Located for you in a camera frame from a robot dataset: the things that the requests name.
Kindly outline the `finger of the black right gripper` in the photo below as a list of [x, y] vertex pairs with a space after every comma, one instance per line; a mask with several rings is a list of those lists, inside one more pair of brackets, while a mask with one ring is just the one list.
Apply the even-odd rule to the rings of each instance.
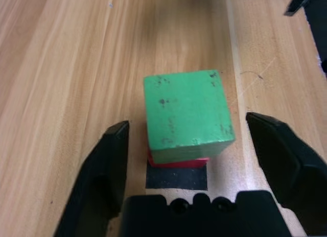
[[291, 0], [284, 12], [284, 16], [293, 16], [300, 8], [304, 8], [305, 13], [316, 16], [316, 9], [312, 6], [312, 0]]

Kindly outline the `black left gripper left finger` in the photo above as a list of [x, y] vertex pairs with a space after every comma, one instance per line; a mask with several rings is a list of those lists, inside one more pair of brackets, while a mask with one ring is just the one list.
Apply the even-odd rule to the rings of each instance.
[[55, 236], [105, 236], [121, 211], [127, 178], [129, 122], [109, 127], [82, 163]]

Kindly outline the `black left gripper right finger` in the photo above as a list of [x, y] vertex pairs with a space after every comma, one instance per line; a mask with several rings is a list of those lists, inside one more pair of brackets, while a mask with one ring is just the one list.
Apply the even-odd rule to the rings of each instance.
[[308, 235], [326, 235], [326, 163], [284, 122], [249, 112], [246, 121], [266, 180]]

